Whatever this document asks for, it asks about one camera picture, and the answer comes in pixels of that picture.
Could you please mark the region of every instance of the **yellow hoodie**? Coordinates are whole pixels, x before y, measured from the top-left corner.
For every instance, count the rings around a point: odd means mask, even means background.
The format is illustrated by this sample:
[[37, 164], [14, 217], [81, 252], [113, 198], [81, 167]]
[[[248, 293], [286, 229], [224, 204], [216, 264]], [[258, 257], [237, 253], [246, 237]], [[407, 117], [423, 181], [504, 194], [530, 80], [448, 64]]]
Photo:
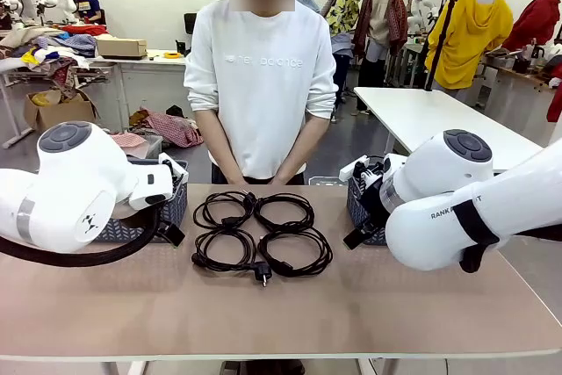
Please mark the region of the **yellow hoodie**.
[[[448, 8], [447, 4], [429, 35], [429, 53], [425, 61], [428, 69], [433, 64]], [[495, 0], [493, 4], [458, 0], [437, 64], [436, 81], [449, 90], [470, 87], [482, 54], [500, 46], [512, 28], [513, 13], [505, 0]]]

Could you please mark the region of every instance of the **pile of clothes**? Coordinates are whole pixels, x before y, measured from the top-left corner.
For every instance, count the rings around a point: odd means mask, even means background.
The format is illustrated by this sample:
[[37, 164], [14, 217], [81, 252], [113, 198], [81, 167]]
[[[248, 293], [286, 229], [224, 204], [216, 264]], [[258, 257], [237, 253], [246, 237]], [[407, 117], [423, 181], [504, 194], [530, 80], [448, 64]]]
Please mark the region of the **pile of clothes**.
[[167, 146], [189, 148], [203, 143], [195, 121], [185, 118], [177, 106], [170, 107], [166, 114], [141, 108], [129, 118], [129, 125], [131, 132], [138, 135], [162, 136]]
[[14, 29], [0, 40], [0, 72], [16, 68], [46, 72], [63, 94], [73, 97], [76, 91], [69, 69], [71, 66], [90, 68], [87, 59], [96, 54], [94, 35], [101, 33], [107, 33], [103, 25]]

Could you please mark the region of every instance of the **plastic basket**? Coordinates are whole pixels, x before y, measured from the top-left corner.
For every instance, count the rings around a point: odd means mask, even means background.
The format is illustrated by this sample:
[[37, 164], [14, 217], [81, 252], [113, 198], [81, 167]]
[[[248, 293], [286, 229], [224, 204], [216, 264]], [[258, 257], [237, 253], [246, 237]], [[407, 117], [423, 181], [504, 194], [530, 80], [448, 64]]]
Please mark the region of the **plastic basket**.
[[[348, 181], [348, 212], [353, 225], [361, 227], [365, 220], [369, 218], [369, 214], [365, 211], [363, 206], [359, 203], [357, 198], [361, 197], [361, 191], [359, 189], [359, 184], [357, 180], [352, 177]], [[371, 246], [386, 246], [385, 230], [383, 228], [374, 231], [372, 233], [372, 238], [364, 242], [365, 245]]]
[[[148, 165], [158, 164], [158, 160], [137, 160], [129, 159], [132, 164]], [[177, 163], [184, 169], [187, 169], [186, 161], [177, 161]], [[171, 221], [176, 226], [182, 224], [184, 219], [185, 210], [187, 209], [187, 184], [182, 184], [177, 192], [176, 197], [168, 202], [161, 211], [161, 216], [164, 220]], [[102, 233], [96, 238], [94, 242], [109, 242], [109, 243], [128, 243], [136, 239], [142, 234], [142, 228], [130, 228], [121, 223], [120, 220], [110, 219], [105, 226]], [[165, 243], [166, 241], [160, 237], [155, 236], [152, 240], [153, 243]]]

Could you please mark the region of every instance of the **seated person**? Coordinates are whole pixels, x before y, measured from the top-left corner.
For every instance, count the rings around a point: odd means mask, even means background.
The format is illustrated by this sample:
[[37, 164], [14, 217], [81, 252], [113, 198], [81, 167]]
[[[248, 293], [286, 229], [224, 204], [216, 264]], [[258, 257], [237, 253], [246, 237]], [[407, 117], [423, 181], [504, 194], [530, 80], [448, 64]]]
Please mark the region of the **seated person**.
[[11, 30], [11, 16], [5, 5], [0, 1], [0, 30]]
[[98, 0], [74, 0], [76, 4], [76, 17], [86, 23], [101, 24], [102, 10]]

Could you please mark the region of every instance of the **mannequin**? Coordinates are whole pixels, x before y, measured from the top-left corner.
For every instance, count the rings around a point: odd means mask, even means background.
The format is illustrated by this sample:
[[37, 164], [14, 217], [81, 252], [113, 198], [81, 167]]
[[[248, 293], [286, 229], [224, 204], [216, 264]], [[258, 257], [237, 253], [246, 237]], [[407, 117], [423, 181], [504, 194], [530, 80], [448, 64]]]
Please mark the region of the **mannequin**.
[[533, 0], [525, 8], [503, 46], [513, 52], [528, 44], [546, 44], [560, 20], [559, 0]]
[[[443, 31], [449, 5], [429, 35], [429, 54], [425, 62], [431, 69]], [[513, 14], [505, 0], [458, 0], [445, 34], [443, 51], [437, 64], [434, 88], [456, 96], [469, 88], [480, 57], [505, 40], [513, 27]]]
[[[353, 43], [363, 58], [359, 72], [362, 87], [382, 87], [385, 82], [386, 56], [396, 55], [407, 41], [407, 11], [403, 0], [364, 0]], [[358, 98], [358, 113], [368, 114]]]

